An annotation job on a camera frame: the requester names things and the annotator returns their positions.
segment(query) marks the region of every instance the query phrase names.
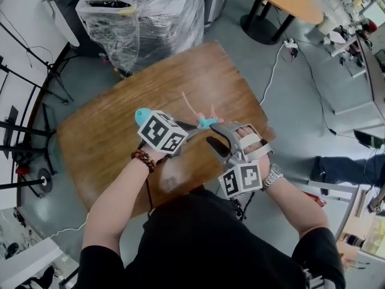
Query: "turquoise object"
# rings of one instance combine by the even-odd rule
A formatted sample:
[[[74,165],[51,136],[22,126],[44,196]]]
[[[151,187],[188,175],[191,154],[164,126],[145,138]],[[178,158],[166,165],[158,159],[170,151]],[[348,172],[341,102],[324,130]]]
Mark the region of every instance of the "turquoise object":
[[[219,120],[218,118],[206,119],[205,117],[200,117],[198,119],[198,122],[198,129],[209,129],[210,125],[212,125],[213,123],[219,123]]]
[[[146,119],[149,117],[149,115],[151,115],[151,112],[152,112],[152,110],[149,108],[139,108],[135,112],[135,122],[137,123],[137,125],[139,127],[141,127],[142,124],[144,123],[144,121],[146,121]]]

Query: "clear plastic sheet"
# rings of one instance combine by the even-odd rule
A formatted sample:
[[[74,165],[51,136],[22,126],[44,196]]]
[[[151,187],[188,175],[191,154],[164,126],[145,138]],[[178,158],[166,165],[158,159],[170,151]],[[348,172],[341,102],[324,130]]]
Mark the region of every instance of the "clear plastic sheet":
[[[100,6],[103,1],[127,6]],[[91,39],[127,72],[197,46],[203,38],[203,0],[80,0],[76,11]]]

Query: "black wheel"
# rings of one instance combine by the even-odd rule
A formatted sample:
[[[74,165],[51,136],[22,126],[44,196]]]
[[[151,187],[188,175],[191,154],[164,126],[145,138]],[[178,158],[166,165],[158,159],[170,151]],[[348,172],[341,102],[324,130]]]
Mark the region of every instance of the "black wheel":
[[[45,180],[43,183],[40,184],[40,188],[43,192],[49,193],[52,190],[52,178],[48,170],[40,169],[38,171],[37,178]]]

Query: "person's right hand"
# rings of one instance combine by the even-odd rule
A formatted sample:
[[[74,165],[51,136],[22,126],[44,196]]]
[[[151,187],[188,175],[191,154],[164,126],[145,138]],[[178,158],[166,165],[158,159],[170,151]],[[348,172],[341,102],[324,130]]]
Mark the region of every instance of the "person's right hand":
[[[238,140],[245,137],[246,135],[249,135],[252,133],[254,133],[254,131],[247,126],[245,126],[243,128],[238,128],[235,131],[235,135],[237,136]],[[243,152],[247,155],[249,153],[254,152],[255,150],[258,150],[261,147],[262,147],[262,144],[260,142],[253,143],[253,144],[249,145],[248,147],[246,147],[243,150]],[[264,180],[266,180],[266,178],[268,177],[268,175],[270,173],[270,159],[269,159],[269,156],[267,154],[265,154],[263,157],[261,157],[259,159],[259,168],[260,168],[260,177],[264,181]]]

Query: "floor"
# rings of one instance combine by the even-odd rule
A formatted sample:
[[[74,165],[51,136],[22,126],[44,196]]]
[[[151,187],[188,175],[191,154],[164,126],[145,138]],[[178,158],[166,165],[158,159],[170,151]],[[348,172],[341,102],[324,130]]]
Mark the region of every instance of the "floor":
[[[222,45],[250,85],[251,91],[261,100],[281,43],[275,46],[262,45],[243,32],[239,26],[239,19],[250,11],[253,1],[228,0],[222,17],[206,32],[205,41],[216,40]],[[278,15],[280,22],[287,16],[284,12],[272,8],[268,18],[278,25]],[[328,126],[340,134],[349,135],[343,132],[372,123],[374,113],[367,108],[341,116],[335,116],[332,112],[369,100],[365,76],[352,79],[349,70],[339,64],[338,58],[331,58],[327,50],[319,45],[321,36],[314,31],[312,25],[295,20],[287,30],[287,35],[316,44],[301,42],[300,49],[312,66],[314,79],[323,96]],[[80,106],[119,81],[111,65],[85,57],[71,60],[62,76],[66,88],[75,101],[69,105],[62,105],[50,96],[45,97],[44,103],[49,105],[48,114],[52,127],[56,127]],[[57,84],[52,83],[50,89],[63,94]],[[272,142],[275,150],[274,161],[290,178],[307,179],[315,155],[366,158],[372,152],[354,139],[334,136],[328,132],[322,120],[319,95],[301,53],[291,61],[287,49],[283,48],[280,51],[273,84],[262,106],[277,134],[277,138]],[[35,127],[43,127],[41,110],[36,118]],[[64,228],[78,228],[84,223],[87,215],[76,194],[71,177],[66,173],[55,137],[51,141],[50,152],[55,170],[58,172],[54,176],[53,190],[39,199],[30,189],[24,188],[20,209],[27,221],[44,237]],[[45,167],[45,164],[43,159],[38,158],[34,161],[30,178],[34,178],[41,167]],[[211,181],[208,185],[210,189],[217,189],[215,181]],[[337,230],[345,208],[344,203],[332,200],[325,206],[324,209],[330,216],[332,231]],[[251,232],[282,252],[288,255],[292,253],[298,241],[297,233],[266,194],[258,193],[254,197],[247,216],[245,224]],[[120,245],[125,263],[129,263],[135,257],[146,218],[142,215],[132,219],[123,233]],[[73,259],[79,259],[82,229],[63,232],[53,239]],[[363,288],[365,282],[370,282],[368,288],[378,288],[383,279],[379,273],[374,273],[373,269],[350,271],[346,276],[348,288]]]

